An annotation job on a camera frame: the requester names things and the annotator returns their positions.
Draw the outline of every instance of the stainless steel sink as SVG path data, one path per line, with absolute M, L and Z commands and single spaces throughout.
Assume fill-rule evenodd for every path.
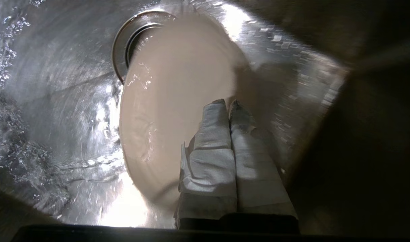
M 113 41 L 150 10 L 213 16 L 245 52 L 289 184 L 385 7 L 349 2 L 0 0 L 0 201 L 53 222 L 174 227 L 132 184 L 118 134 Z

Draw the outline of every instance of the running water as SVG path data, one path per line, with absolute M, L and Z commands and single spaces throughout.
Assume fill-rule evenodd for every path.
M 34 109 L 41 109 L 42 102 L 19 105 L 6 95 L 4 89 L 10 81 L 10 70 L 17 57 L 12 48 L 13 43 L 22 30 L 31 25 L 24 9 L 39 8 L 42 2 L 44 0 L 31 0 L 28 3 L 0 0 L 0 190 L 44 213 L 57 216 L 71 199 L 68 186 L 72 182 L 111 181 L 125 172 L 118 142 L 118 121 L 114 118 L 118 116 L 121 87 L 118 83 L 113 87 L 113 83 L 97 84 L 99 88 L 108 89 L 109 93 L 106 98 L 96 101 L 101 103 L 99 117 L 96 116 L 96 128 L 104 125 L 104 132 L 110 136 L 112 152 L 98 156 L 63 153 L 60 149 L 55 152 L 52 144 L 31 138 L 33 135 L 27 120 L 36 114 L 28 111 L 31 105 L 35 105 Z M 65 101 L 65 94 L 52 101 Z M 48 113 L 45 113 L 45 109 L 41 111 L 45 119 Z

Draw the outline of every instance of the white plate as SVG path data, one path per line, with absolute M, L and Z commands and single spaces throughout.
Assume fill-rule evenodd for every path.
M 195 135 L 202 108 L 235 92 L 240 49 L 213 20 L 189 17 L 159 30 L 131 62 L 121 102 L 120 137 L 142 194 L 174 209 L 181 145 Z

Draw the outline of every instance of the drain strainer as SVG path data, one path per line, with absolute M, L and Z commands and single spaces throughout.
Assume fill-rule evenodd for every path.
M 175 16 L 167 12 L 147 11 L 135 15 L 121 27 L 113 44 L 113 65 L 122 83 L 131 58 L 141 51 L 157 29 L 173 20 Z

